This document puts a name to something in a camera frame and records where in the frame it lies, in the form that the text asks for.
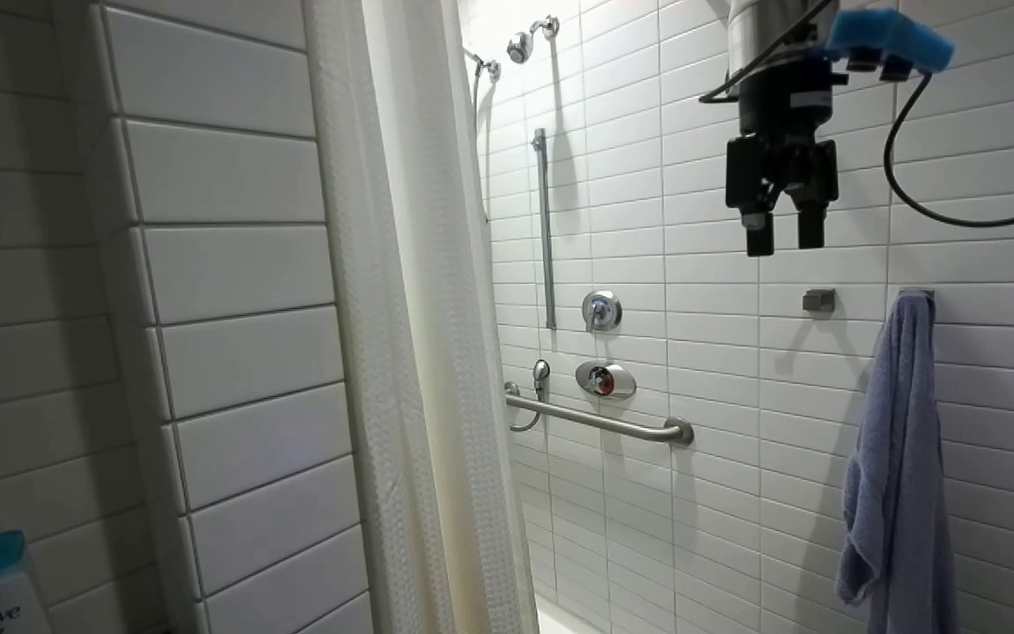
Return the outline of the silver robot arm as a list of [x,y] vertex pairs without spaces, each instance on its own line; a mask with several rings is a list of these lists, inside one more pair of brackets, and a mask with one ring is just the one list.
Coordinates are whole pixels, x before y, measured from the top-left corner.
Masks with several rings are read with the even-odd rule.
[[773,252],[773,209],[800,211],[800,247],[824,244],[838,197],[832,119],[838,72],[821,51],[826,0],[730,0],[730,88],[740,132],[724,144],[724,204],[740,211],[750,258]]

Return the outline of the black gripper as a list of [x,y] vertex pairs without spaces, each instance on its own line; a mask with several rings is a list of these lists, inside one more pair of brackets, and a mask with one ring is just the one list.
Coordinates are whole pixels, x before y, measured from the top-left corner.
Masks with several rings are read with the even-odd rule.
[[824,247],[826,204],[838,197],[833,144],[815,138],[832,119],[842,76],[824,57],[758,71],[740,85],[740,132],[724,153],[724,204],[744,216],[745,258],[773,252],[773,200],[800,209],[800,249]]

